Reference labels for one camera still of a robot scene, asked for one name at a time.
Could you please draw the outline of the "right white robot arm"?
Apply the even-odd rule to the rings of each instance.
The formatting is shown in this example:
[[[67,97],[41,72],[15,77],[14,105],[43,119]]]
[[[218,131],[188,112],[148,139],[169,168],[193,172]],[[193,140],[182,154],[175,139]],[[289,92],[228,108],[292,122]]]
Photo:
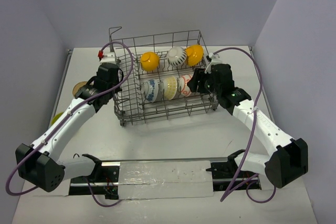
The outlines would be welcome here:
[[[228,157],[230,175],[240,177],[245,171],[261,174],[276,188],[283,188],[308,172],[307,143],[282,131],[244,89],[235,86],[229,64],[213,65],[210,71],[196,68],[187,85],[192,92],[215,95],[219,105],[240,120],[267,151],[267,155],[234,152]]]

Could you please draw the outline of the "blue floral ceramic bowl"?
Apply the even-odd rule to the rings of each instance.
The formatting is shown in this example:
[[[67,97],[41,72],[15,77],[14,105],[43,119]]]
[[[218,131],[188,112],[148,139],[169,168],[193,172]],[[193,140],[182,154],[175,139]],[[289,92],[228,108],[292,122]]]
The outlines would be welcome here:
[[[156,102],[159,100],[159,80],[150,79],[141,84],[141,93],[148,102]]]

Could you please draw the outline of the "white striped ceramic bowl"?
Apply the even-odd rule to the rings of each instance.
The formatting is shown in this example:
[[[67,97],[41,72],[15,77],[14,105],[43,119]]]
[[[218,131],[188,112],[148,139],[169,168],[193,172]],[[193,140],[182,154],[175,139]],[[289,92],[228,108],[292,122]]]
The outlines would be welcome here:
[[[187,53],[182,47],[172,47],[166,55],[169,65],[173,67],[181,66],[187,59]]]

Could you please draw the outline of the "large orange plastic bowl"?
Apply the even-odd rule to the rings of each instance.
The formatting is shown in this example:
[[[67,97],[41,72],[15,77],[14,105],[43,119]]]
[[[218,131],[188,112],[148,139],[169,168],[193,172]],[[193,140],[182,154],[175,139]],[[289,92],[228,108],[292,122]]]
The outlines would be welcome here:
[[[185,49],[187,64],[191,67],[197,65],[203,59],[204,50],[201,45],[192,45]]]

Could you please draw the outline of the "tan ceramic bowl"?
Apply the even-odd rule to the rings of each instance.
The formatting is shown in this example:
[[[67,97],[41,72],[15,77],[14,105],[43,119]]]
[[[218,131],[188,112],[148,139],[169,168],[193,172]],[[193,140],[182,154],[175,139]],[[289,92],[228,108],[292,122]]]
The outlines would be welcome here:
[[[82,82],[78,82],[74,87],[73,87],[73,90],[72,90],[72,95],[75,97],[76,93],[79,91],[79,89],[81,87],[83,87],[84,85],[86,85],[86,81],[82,81]]]

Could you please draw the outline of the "small orange plastic bowl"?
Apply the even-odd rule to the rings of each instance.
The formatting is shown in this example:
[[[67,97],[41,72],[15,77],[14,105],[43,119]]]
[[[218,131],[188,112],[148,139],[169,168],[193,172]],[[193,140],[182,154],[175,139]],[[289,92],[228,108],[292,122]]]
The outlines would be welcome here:
[[[140,58],[140,64],[144,71],[153,71],[159,66],[160,58],[154,52],[145,52]]]

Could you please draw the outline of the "red patterned white bowl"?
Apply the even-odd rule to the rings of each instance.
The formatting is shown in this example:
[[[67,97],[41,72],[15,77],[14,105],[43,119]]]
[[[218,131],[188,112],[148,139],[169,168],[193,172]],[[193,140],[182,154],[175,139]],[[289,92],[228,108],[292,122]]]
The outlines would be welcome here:
[[[190,74],[185,74],[177,78],[177,92],[183,97],[189,97],[192,92],[187,86],[187,83],[191,80],[192,76]]]

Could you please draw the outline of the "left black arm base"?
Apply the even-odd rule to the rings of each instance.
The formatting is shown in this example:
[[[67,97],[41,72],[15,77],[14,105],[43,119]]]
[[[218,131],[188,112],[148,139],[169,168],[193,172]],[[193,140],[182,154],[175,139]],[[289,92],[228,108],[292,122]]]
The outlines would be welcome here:
[[[88,180],[95,196],[103,196],[108,200],[119,200],[118,185],[120,164],[120,162],[102,162],[100,172],[95,179]],[[70,180],[68,195],[91,195],[88,183],[83,176]]]

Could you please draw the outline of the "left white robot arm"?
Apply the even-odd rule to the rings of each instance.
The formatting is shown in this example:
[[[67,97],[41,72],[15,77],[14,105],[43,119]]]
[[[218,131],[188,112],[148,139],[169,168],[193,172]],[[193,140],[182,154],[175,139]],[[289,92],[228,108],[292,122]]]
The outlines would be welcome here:
[[[101,64],[61,117],[32,144],[16,149],[19,176],[46,192],[78,176],[99,180],[103,169],[98,158],[89,154],[83,154],[77,162],[61,162],[59,158],[77,131],[121,90],[122,78],[123,72],[116,64]]]

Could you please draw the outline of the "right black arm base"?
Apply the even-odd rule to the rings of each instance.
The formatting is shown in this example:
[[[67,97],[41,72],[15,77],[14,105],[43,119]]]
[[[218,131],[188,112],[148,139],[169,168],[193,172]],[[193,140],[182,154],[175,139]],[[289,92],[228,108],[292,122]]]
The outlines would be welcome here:
[[[233,179],[237,167],[234,162],[227,158],[210,160],[210,167],[206,171],[212,175],[213,191],[225,191]],[[240,171],[232,188],[244,181],[245,183],[237,190],[245,190],[250,184],[250,189],[261,189],[259,177],[247,182],[247,179],[252,177],[252,175],[254,175],[253,172]]]

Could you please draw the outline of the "pale yellow flower bowl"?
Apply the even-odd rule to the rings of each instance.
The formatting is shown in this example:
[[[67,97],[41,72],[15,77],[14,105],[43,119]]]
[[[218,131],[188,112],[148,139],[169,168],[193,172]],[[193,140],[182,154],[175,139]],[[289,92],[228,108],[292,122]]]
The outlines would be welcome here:
[[[165,77],[161,81],[159,89],[166,100],[172,100],[177,93],[177,79],[174,76]]]

